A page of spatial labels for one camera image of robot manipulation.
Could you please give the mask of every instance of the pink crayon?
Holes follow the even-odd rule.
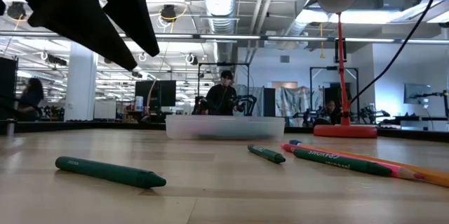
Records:
[[[285,144],[285,143],[281,143],[281,148],[287,152],[291,152],[293,153],[293,151],[295,149],[301,149],[301,150],[313,150],[313,151],[317,151],[317,152],[324,152],[324,153],[328,153],[328,154],[333,154],[333,155],[337,155],[337,156],[341,156],[341,157],[346,157],[346,158],[352,158],[352,159],[359,159],[359,160],[364,160],[364,161],[369,161],[363,158],[358,158],[358,157],[351,157],[349,155],[345,155],[345,154],[335,154],[332,152],[326,152],[323,150],[317,150],[315,148],[313,148],[313,146],[310,145],[305,145],[305,144],[299,144],[299,145],[292,145],[292,144]],[[383,162],[375,162],[376,164],[380,164],[383,165],[387,168],[391,169],[391,176],[394,178],[403,178],[403,179],[424,179],[424,176],[422,174],[419,173],[415,173],[407,168],[401,167],[401,166],[397,166],[397,165],[393,165],[393,164],[386,164]]]

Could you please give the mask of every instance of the curtain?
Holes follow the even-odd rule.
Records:
[[[248,95],[247,87],[243,84],[234,85],[237,95]],[[264,116],[264,87],[250,87],[249,94],[257,98],[254,106],[253,116]],[[234,112],[234,116],[243,116],[242,112]]]
[[[323,104],[323,89],[312,89],[314,109]],[[290,127],[302,127],[302,116],[293,118],[296,113],[305,112],[310,108],[310,88],[277,88],[276,89],[276,117],[285,117]]]

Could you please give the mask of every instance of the lamp base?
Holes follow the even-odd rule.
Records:
[[[377,129],[374,126],[316,125],[314,127],[314,135],[345,138],[377,138]]]

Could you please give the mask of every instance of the clear plastic bin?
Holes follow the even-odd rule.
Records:
[[[284,118],[168,115],[172,139],[282,139]]]

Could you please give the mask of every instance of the seated person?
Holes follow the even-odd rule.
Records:
[[[335,102],[333,100],[326,104],[326,115],[332,124],[340,124],[342,121],[342,114],[340,109],[335,109]]]
[[[33,107],[29,106],[38,104],[43,100],[43,88],[42,83],[37,78],[31,78],[28,81],[28,86],[23,91],[20,97],[20,102],[18,105],[18,120],[20,121],[35,121],[39,117],[39,112],[37,112]]]
[[[206,96],[208,101],[206,114],[232,116],[232,111],[237,111],[237,107],[232,104],[232,99],[237,97],[236,89],[231,86],[232,78],[232,72],[225,70],[221,74],[221,84],[210,88]]]

